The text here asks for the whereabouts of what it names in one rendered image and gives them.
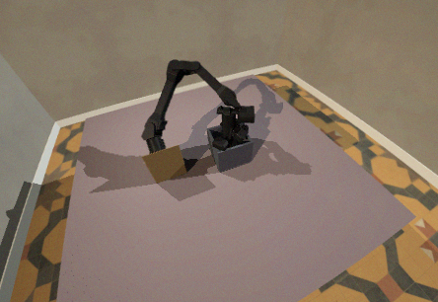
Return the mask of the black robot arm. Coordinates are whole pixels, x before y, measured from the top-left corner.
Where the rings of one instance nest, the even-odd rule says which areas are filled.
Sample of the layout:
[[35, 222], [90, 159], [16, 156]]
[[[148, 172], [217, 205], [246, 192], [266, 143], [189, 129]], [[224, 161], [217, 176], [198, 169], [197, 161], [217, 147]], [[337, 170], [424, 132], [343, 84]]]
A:
[[[193, 72], [193, 70], [195, 72]], [[191, 74], [198, 74], [217, 93], [222, 102], [228, 106], [220, 106], [217, 108], [217, 114], [222, 115], [222, 122], [224, 124], [234, 124], [236, 122], [236, 114], [238, 115], [238, 120], [240, 122], [255, 123], [255, 107], [241, 106], [236, 100], [235, 92], [222, 85], [198, 61], [174, 59], [168, 64], [167, 81], [158, 101], [157, 107], [146, 121], [145, 129], [141, 135], [143, 140], [146, 140], [147, 142], [150, 152], [149, 154], [166, 148], [165, 144], [163, 143], [164, 140], [161, 138], [162, 131], [165, 129], [166, 124], [168, 123], [165, 120], [165, 114], [177, 84], [182, 80], [184, 75]], [[232, 106], [233, 109], [230, 108], [230, 106]], [[153, 136], [154, 133], [157, 136]], [[234, 137], [239, 142], [242, 142], [248, 133], [249, 127], [246, 124], [243, 126], [238, 126], [238, 123], [236, 123], [236, 126], [230, 130], [229, 137]]]

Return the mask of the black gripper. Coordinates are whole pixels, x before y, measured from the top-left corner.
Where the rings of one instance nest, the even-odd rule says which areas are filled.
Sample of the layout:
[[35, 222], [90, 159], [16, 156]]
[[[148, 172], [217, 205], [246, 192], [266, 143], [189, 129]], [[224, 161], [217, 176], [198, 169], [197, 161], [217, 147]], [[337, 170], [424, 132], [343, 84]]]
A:
[[227, 148], [230, 148], [230, 144], [232, 145], [234, 137], [230, 138], [229, 133], [230, 130], [236, 126], [236, 123], [238, 123], [238, 126], [245, 125], [244, 122], [240, 122], [237, 118], [236, 118], [236, 122], [231, 125], [226, 125], [223, 122], [221, 122], [220, 123], [220, 125], [222, 126], [221, 133], [223, 133], [223, 135], [221, 137], [216, 137], [212, 142], [212, 146], [222, 151], [225, 151]]

